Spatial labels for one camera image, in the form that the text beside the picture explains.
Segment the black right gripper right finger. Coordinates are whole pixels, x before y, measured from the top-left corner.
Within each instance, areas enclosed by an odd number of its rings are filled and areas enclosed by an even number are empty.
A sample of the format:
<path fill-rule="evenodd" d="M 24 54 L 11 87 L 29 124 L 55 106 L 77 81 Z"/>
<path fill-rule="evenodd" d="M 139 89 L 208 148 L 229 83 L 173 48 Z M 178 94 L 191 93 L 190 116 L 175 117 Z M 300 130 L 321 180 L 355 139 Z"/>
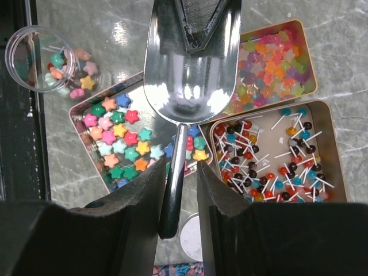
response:
<path fill-rule="evenodd" d="M 203 161 L 197 198 L 205 275 L 366 275 L 367 205 L 256 203 Z"/>

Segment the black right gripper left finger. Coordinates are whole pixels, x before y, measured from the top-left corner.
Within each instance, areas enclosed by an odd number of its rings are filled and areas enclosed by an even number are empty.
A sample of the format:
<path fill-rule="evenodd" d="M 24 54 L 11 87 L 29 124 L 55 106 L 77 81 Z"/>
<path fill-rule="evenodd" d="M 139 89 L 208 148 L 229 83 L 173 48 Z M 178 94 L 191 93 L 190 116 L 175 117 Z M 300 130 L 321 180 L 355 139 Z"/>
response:
<path fill-rule="evenodd" d="M 151 275 L 165 188 L 158 160 L 83 208 L 1 203 L 2 275 Z"/>

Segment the silver metal scoop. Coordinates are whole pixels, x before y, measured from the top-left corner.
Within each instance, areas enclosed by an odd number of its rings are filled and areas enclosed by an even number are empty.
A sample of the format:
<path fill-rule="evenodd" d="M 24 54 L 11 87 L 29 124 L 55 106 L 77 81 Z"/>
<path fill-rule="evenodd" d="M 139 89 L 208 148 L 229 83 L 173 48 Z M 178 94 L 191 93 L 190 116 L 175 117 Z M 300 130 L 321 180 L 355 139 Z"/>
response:
<path fill-rule="evenodd" d="M 239 55 L 240 1 L 228 1 L 204 50 L 190 53 L 176 1 L 155 1 L 144 64 L 144 92 L 153 110 L 177 126 L 158 234 L 178 233 L 187 133 L 221 114 L 232 99 Z"/>

